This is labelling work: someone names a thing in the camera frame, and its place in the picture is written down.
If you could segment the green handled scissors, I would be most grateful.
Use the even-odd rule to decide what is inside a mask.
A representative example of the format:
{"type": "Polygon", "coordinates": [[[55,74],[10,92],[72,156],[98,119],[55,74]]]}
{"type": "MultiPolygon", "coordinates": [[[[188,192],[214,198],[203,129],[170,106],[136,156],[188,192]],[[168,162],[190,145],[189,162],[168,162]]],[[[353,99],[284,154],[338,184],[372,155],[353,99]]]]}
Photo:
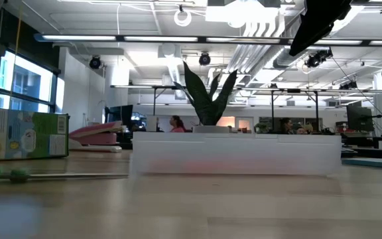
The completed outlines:
{"type": "Polygon", "coordinates": [[[32,180],[68,180],[68,179],[124,179],[128,174],[122,173],[43,173],[30,174],[25,170],[13,169],[9,173],[0,170],[0,181],[8,180],[12,183],[25,183],[32,180]]]}

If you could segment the long ceiling light rail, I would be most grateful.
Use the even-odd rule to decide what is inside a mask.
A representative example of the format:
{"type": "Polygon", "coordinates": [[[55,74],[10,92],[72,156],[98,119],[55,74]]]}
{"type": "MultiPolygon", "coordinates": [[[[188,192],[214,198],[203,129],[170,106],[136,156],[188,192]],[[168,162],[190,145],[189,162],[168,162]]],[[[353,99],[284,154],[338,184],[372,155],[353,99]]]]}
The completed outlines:
{"type": "MultiPolygon", "coordinates": [[[[35,34],[38,42],[177,42],[196,44],[290,45],[291,38],[277,37],[176,37],[151,35],[47,35],[35,34]]],[[[382,47],[382,39],[321,39],[315,46],[382,47]]]]}

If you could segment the clear pencil box blue lid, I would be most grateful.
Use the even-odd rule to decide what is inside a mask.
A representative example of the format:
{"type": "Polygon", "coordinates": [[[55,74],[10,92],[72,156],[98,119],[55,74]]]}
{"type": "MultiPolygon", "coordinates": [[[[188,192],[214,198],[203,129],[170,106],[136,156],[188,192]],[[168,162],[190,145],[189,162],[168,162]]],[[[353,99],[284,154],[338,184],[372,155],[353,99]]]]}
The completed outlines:
{"type": "Polygon", "coordinates": [[[339,135],[136,132],[130,174],[330,175],[339,135]]]}

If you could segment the green blue crayon box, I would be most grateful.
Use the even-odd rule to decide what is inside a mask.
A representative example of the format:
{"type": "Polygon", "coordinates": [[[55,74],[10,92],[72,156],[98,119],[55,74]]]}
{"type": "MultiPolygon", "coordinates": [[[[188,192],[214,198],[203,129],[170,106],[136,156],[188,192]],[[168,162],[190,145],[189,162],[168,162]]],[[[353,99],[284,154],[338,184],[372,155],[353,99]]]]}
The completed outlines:
{"type": "Polygon", "coordinates": [[[68,156],[68,115],[0,109],[0,160],[68,156]]]}

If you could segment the green snake plant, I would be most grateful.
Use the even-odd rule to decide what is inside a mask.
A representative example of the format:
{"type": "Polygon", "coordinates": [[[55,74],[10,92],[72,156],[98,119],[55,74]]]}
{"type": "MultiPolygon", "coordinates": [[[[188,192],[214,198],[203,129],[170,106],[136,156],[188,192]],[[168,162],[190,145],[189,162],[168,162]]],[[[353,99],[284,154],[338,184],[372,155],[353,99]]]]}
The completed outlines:
{"type": "Polygon", "coordinates": [[[177,82],[174,83],[174,86],[186,94],[202,125],[216,126],[228,105],[229,96],[233,92],[237,71],[235,70],[227,76],[220,90],[218,89],[220,74],[218,74],[212,80],[210,89],[207,90],[200,77],[191,71],[185,61],[183,61],[183,66],[185,86],[177,82]]]}

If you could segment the large office window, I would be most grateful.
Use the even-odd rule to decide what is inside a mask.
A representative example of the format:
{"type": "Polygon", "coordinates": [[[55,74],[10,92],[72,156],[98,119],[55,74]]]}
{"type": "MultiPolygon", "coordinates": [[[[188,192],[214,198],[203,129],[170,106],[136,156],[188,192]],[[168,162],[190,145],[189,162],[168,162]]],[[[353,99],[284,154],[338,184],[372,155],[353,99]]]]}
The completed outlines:
{"type": "Polygon", "coordinates": [[[63,98],[57,74],[11,51],[0,57],[0,108],[60,113],[63,98]]]}

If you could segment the black computer monitor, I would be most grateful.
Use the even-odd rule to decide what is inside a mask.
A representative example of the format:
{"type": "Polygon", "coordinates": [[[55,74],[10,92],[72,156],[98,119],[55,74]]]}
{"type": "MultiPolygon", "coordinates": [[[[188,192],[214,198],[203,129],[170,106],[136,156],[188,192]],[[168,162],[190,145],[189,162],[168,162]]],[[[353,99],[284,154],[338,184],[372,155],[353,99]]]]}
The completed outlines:
{"type": "Polygon", "coordinates": [[[121,121],[122,125],[125,125],[126,128],[130,131],[132,127],[132,113],[133,105],[115,106],[110,108],[105,107],[105,123],[121,121]]]}
{"type": "Polygon", "coordinates": [[[355,131],[373,131],[372,112],[369,108],[346,106],[348,127],[355,131]]]}

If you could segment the pink white stapler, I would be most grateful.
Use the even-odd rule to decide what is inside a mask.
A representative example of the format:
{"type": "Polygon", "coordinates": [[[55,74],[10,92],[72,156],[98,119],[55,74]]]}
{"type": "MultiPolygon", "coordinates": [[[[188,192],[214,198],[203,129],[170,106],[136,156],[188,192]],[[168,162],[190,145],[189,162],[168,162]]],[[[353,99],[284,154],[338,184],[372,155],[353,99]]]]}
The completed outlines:
{"type": "Polygon", "coordinates": [[[117,133],[123,131],[122,121],[113,121],[82,127],[69,133],[70,151],[119,153],[117,133]]]}

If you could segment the black background rig frame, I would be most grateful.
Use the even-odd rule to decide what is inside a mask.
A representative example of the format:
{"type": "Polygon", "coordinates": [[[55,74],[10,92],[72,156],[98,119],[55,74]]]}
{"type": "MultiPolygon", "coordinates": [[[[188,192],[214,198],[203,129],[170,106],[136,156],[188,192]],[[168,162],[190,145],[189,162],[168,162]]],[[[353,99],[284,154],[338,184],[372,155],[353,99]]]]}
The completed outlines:
{"type": "Polygon", "coordinates": [[[257,119],[310,120],[315,130],[335,130],[336,122],[346,121],[347,106],[373,108],[374,93],[369,89],[334,90],[300,88],[242,88],[232,101],[238,109],[254,110],[257,119]]]}

